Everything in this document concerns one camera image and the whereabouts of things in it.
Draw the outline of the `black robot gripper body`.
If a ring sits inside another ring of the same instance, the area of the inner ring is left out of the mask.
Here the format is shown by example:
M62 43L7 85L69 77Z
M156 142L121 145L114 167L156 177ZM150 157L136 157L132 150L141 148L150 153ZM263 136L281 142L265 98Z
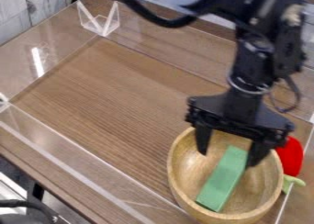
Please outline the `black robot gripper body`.
M229 90L220 95L200 95L186 99L185 121L197 123L252 141L269 140L283 146L293 130L292 123L272 111L259 96L243 96Z

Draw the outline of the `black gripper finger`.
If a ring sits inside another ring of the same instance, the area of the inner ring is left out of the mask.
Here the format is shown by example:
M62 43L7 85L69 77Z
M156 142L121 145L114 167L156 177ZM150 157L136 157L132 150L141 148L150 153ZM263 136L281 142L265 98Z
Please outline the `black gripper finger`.
M208 142L212 136L212 129L204 126L201 123L194 125L194 140L197 152L204 155L206 153Z
M269 140L253 140L249 145L247 154L247 167L253 167L259 164L263 158L268 155L273 148L273 143Z

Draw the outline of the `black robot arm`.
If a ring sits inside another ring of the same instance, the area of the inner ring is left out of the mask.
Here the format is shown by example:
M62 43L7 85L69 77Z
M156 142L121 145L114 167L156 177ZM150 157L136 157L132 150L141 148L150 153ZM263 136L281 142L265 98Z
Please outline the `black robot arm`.
M293 130L281 115L296 106L267 106L261 99L280 80L300 94L291 75L301 70L305 60L305 0L193 0L184 8L197 16L213 14L229 20L236 38L228 91L186 99L186 122L194 128L197 151L206 153L216 130L244 137L251 140L247 166L252 167L269 150L284 145Z

